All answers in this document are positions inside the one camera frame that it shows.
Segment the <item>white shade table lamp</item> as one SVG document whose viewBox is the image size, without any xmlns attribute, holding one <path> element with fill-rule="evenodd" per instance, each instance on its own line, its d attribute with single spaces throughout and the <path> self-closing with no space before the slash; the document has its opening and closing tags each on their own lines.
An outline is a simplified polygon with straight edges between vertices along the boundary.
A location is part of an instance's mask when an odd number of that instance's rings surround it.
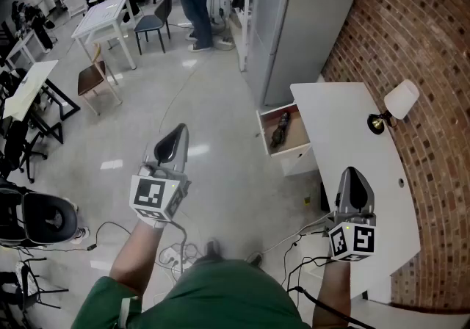
<svg viewBox="0 0 470 329">
<path fill-rule="evenodd" d="M 370 114 L 367 118 L 369 130 L 376 135 L 382 134 L 386 126 L 394 128 L 403 120 L 419 99 L 417 86 L 409 79 L 398 84 L 384 98 L 385 112 Z"/>
</svg>

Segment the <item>person's green shirt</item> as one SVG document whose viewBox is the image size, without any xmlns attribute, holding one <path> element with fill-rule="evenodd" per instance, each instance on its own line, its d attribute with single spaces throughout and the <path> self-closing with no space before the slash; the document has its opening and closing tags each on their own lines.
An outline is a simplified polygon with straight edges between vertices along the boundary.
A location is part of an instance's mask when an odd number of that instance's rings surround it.
<svg viewBox="0 0 470 329">
<path fill-rule="evenodd" d="M 270 275 L 243 260 L 190 267 L 148 310 L 132 290 L 99 278 L 71 329 L 311 329 Z"/>
</svg>

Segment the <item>brown seat wooden chair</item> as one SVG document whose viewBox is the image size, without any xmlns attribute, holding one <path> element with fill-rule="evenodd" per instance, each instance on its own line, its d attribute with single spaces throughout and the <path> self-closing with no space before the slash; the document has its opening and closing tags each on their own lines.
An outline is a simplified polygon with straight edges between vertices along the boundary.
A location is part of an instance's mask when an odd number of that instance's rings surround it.
<svg viewBox="0 0 470 329">
<path fill-rule="evenodd" d="M 111 68 L 107 64 L 106 60 L 101 57 L 101 44 L 94 43 L 95 53 L 91 59 L 91 65 L 88 68 L 85 68 L 79 73 L 78 82 L 77 82 L 77 94 L 81 97 L 84 102 L 89 106 L 96 116 L 100 115 L 100 112 L 91 104 L 90 100 L 87 97 L 87 94 L 93 93 L 95 96 L 98 95 L 96 88 L 101 84 L 106 84 L 109 88 L 109 91 L 114 96 L 118 105 L 123 103 L 120 96 L 115 91 L 111 82 L 108 80 L 108 75 L 111 76 L 111 80 L 114 82 L 115 86 L 118 86 L 118 80 L 116 79 L 115 74 L 112 72 Z"/>
</svg>

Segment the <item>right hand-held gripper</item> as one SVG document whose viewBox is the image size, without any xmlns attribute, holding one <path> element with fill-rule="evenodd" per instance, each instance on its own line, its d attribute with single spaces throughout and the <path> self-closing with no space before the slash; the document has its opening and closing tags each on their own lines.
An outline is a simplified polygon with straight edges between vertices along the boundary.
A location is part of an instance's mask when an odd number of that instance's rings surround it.
<svg viewBox="0 0 470 329">
<path fill-rule="evenodd" d="M 325 231 L 330 257 L 335 261 L 356 262 L 375 253 L 375 195 L 365 176 L 355 167 L 341 175 L 336 194 L 336 210 L 326 218 Z"/>
</svg>

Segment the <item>white table with black frame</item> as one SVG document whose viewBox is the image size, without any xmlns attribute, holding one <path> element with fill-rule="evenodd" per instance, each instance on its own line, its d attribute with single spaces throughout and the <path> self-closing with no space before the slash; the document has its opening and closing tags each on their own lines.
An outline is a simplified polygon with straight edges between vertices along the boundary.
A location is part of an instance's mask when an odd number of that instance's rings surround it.
<svg viewBox="0 0 470 329">
<path fill-rule="evenodd" d="M 44 136 L 53 137 L 63 144 L 62 122 L 81 108 L 48 78 L 57 63 L 57 60 L 34 63 L 15 94 L 5 100 L 3 116 L 17 121 L 30 120 Z M 41 91 L 45 92 L 59 107 L 59 121 L 53 126 L 47 124 L 32 109 L 32 103 Z"/>
</svg>

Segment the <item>black office chair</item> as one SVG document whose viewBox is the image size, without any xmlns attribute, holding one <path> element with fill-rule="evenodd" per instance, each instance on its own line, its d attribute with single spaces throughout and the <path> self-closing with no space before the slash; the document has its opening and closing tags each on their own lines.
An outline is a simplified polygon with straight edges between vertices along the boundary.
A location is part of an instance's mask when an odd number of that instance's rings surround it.
<svg viewBox="0 0 470 329">
<path fill-rule="evenodd" d="M 28 130 L 29 126 L 26 120 L 14 120 L 11 123 L 10 130 L 7 132 L 4 150 L 0 151 L 0 176 L 2 178 L 7 179 L 14 170 L 20 170 L 21 173 L 26 171 L 29 182 L 33 184 L 35 179 L 30 170 L 31 157 L 41 156 L 43 160 L 47 160 L 47 154 L 33 150 L 37 140 L 44 137 L 43 133 L 39 131 L 29 142 L 26 139 Z"/>
</svg>

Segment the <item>person's left hand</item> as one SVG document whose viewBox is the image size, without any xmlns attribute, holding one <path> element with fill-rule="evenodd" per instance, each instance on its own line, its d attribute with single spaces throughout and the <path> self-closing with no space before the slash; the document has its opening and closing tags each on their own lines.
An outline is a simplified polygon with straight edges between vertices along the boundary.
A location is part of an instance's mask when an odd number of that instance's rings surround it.
<svg viewBox="0 0 470 329">
<path fill-rule="evenodd" d="M 169 221 L 166 220 L 159 212 L 150 210 L 137 210 L 137 216 L 144 223 L 148 224 L 152 228 L 163 229 Z"/>
</svg>

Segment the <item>dark chair with black legs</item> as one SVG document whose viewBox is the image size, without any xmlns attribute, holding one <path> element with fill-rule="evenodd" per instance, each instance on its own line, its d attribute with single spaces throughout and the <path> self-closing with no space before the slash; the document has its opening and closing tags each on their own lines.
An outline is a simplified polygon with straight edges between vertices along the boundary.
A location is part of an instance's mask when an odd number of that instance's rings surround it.
<svg viewBox="0 0 470 329">
<path fill-rule="evenodd" d="M 144 15 L 134 28 L 134 34 L 137 41 L 137 47 L 139 54 L 142 54 L 142 48 L 140 45 L 140 34 L 145 35 L 145 41 L 148 42 L 148 33 L 157 31 L 159 36 L 159 42 L 163 53 L 165 53 L 165 45 L 162 39 L 161 29 L 163 27 L 167 30 L 167 36 L 171 39 L 170 29 L 168 23 L 168 17 L 170 16 L 173 8 L 172 0 L 161 0 L 154 12 L 150 15 Z"/>
</svg>

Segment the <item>dark umbrella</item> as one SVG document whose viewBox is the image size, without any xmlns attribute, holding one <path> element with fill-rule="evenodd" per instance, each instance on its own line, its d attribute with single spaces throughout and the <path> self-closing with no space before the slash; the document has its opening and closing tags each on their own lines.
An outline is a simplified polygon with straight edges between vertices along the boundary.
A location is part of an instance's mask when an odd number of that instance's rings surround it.
<svg viewBox="0 0 470 329">
<path fill-rule="evenodd" d="M 271 136 L 271 143 L 270 143 L 271 148 L 276 149 L 285 143 L 286 130 L 289 126 L 290 118 L 291 118 L 291 114 L 289 112 L 283 112 L 282 115 L 280 116 L 279 121 L 278 121 L 278 126 L 274 130 Z"/>
</svg>

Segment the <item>white drawer with wooden bottom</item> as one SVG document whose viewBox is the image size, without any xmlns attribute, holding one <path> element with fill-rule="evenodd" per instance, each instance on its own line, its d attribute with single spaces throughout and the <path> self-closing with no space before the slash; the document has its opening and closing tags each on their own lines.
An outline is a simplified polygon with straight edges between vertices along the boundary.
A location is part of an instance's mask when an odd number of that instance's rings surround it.
<svg viewBox="0 0 470 329">
<path fill-rule="evenodd" d="M 285 130 L 285 140 L 282 145 L 274 148 L 271 146 L 272 136 L 278 127 L 281 115 L 285 112 L 290 114 L 289 123 Z M 282 160 L 297 158 L 309 148 L 310 139 L 296 103 L 281 106 L 269 111 L 257 111 L 256 115 L 264 150 L 266 155 L 272 159 Z"/>
</svg>

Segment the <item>white desk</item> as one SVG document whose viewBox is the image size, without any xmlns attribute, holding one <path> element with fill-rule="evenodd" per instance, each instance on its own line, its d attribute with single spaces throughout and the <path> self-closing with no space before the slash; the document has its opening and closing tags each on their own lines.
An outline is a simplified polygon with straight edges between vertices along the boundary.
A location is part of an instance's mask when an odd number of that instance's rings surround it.
<svg viewBox="0 0 470 329">
<path fill-rule="evenodd" d="M 357 168 L 375 195 L 377 224 L 373 256 L 351 265 L 350 295 L 374 288 L 421 249 L 410 187 L 388 130 L 373 134 L 370 114 L 379 112 L 363 83 L 305 83 L 290 87 L 331 209 L 343 171 Z M 405 185 L 400 188 L 398 179 Z"/>
</svg>

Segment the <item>person's right forearm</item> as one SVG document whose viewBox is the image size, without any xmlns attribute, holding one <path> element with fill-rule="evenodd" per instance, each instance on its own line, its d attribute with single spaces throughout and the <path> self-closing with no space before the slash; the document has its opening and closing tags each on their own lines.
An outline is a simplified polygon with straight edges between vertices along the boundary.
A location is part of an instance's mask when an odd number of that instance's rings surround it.
<svg viewBox="0 0 470 329">
<path fill-rule="evenodd" d="M 325 265 L 322 285 L 317 298 L 320 302 L 349 316 L 350 299 L 350 262 L 335 261 Z M 347 328 L 349 323 L 335 314 L 316 305 L 313 313 L 313 329 Z"/>
</svg>

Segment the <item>tall grey cabinet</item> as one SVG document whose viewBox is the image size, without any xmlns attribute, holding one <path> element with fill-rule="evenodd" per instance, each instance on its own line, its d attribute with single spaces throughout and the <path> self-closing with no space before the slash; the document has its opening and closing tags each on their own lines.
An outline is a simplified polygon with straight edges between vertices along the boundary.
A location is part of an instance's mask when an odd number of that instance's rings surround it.
<svg viewBox="0 0 470 329">
<path fill-rule="evenodd" d="M 354 0 L 253 0 L 245 80 L 258 108 L 318 80 Z"/>
</svg>

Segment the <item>white square table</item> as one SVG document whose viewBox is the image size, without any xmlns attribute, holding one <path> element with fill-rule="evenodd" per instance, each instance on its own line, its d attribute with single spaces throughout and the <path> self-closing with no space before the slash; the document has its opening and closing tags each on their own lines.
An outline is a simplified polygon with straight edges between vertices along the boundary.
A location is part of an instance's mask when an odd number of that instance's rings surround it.
<svg viewBox="0 0 470 329">
<path fill-rule="evenodd" d="M 72 38 L 83 49 L 89 61 L 93 57 L 87 46 L 118 39 L 132 70 L 136 69 L 131 52 L 124 40 L 124 33 L 134 32 L 137 25 L 129 0 L 106 0 L 91 7 L 72 34 Z"/>
</svg>

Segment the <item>person's black left shoe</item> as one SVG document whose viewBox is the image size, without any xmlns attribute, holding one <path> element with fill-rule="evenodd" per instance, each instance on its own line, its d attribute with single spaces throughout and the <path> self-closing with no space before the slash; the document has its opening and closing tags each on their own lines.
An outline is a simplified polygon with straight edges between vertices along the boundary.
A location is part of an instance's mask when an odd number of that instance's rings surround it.
<svg viewBox="0 0 470 329">
<path fill-rule="evenodd" d="M 205 256 L 209 259 L 221 259 L 220 243 L 216 239 L 210 239 L 206 243 Z"/>
</svg>

